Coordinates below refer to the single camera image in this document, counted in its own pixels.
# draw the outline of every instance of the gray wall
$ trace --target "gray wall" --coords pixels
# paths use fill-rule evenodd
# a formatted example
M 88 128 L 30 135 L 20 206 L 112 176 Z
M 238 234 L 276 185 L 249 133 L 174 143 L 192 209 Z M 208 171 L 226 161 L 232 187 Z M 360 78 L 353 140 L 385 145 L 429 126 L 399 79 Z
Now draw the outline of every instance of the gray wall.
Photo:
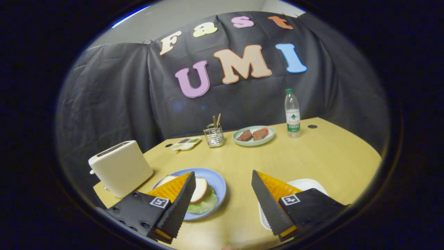
M 149 43 L 193 21 L 236 11 L 265 11 L 300 16 L 304 12 L 279 0 L 164 0 L 109 29 L 89 46 Z

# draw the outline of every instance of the plate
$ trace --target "plate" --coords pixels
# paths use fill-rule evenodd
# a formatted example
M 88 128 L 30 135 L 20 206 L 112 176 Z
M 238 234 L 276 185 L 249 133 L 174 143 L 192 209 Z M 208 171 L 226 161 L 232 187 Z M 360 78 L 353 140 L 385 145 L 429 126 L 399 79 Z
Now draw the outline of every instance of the plate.
M 262 140 L 253 141 L 253 138 L 251 138 L 249 141 L 236 140 L 239 136 L 241 136 L 244 133 L 244 131 L 246 131 L 248 129 L 250 130 L 251 134 L 253 134 L 256 130 L 260 130 L 264 127 L 266 127 L 270 133 Z M 265 143 L 269 142 L 271 139 L 273 139 L 274 133 L 275 133 L 274 129 L 271 127 L 268 127 L 268 126 L 251 126 L 248 128 L 243 128 L 241 130 L 238 130 L 236 133 L 234 133 L 233 140 L 234 140 L 234 142 L 236 142 L 237 144 L 242 145 L 242 146 L 247 146 L 247 147 L 259 146 L 259 145 L 265 144 Z
M 217 196 L 219 202 L 214 207 L 214 209 L 210 212 L 206 212 L 204 214 L 186 213 L 185 218 L 183 219 L 184 221 L 197 220 L 197 219 L 200 219 L 200 218 L 210 215 L 211 213 L 213 213 L 214 211 L 216 211 L 220 207 L 223 200 L 225 199 L 225 194 L 226 194 L 225 180 L 223 179 L 223 177 L 220 174 L 218 174 L 217 172 L 215 172 L 213 170 L 205 169 L 205 168 L 190 168 L 190 169 L 183 169 L 180 171 L 176 171 L 174 173 L 171 173 L 170 175 L 180 176 L 180 175 L 186 174 L 191 171 L 194 171 L 195 177 L 203 177 L 206 179 L 208 184 L 214 189 L 214 192 L 216 193 L 216 196 Z M 160 181 L 158 181 L 156 183 L 156 185 L 154 185 L 153 188 L 155 188 L 157 186 L 157 184 L 159 184 L 159 182 Z
M 180 140 L 177 143 L 174 143 L 170 148 L 173 151 L 177 150 L 190 150 L 194 147 L 194 145 L 198 144 L 201 141 L 200 137 L 190 137 Z
M 309 190 L 311 188 L 315 188 L 315 189 L 323 192 L 325 195 L 328 195 L 327 191 L 324 189 L 324 187 L 321 184 L 319 184 L 319 182 L 312 180 L 312 179 L 299 179 L 299 180 L 287 182 L 287 184 L 290 184 L 293 187 L 298 188 L 302 191 Z M 262 211 L 261 204 L 259 204 L 259 202 L 258 202 L 258 206 L 259 206 L 259 219 L 261 220 L 262 226 L 265 229 L 271 231 L 271 227 L 268 224 L 267 219 L 265 218 L 264 211 Z

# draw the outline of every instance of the green lettuce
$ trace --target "green lettuce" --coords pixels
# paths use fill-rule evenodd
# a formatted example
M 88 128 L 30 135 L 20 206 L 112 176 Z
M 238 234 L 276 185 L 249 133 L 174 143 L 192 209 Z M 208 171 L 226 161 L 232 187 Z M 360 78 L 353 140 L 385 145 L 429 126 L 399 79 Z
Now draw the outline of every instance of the green lettuce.
M 203 214 L 209 212 L 214 209 L 214 207 L 218 204 L 218 197 L 214 193 L 214 189 L 209 187 L 209 192 L 206 195 L 205 199 L 201 201 L 199 204 L 189 204 L 188 209 L 186 210 L 190 214 Z

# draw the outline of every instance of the chopsticks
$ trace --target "chopsticks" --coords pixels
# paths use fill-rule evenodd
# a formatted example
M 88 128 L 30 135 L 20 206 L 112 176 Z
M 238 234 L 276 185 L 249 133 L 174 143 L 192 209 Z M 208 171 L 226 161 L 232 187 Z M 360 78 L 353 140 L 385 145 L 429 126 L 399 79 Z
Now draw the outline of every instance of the chopsticks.
M 221 122 L 221 114 L 219 113 L 218 120 L 216 122 L 216 128 L 219 127 L 219 123 Z
M 217 129 L 219 127 L 220 122 L 221 122 L 221 114 L 220 113 L 219 113 L 217 119 L 216 119 L 216 116 L 213 116 L 213 125 L 214 125 L 215 129 Z

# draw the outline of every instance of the bottle label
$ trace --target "bottle label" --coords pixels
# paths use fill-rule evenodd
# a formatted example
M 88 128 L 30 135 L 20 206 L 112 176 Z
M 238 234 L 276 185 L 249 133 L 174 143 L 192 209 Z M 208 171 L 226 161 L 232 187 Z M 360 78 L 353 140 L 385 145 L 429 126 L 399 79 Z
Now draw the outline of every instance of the bottle label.
M 297 132 L 301 129 L 301 119 L 299 110 L 287 110 L 287 130 L 289 132 Z

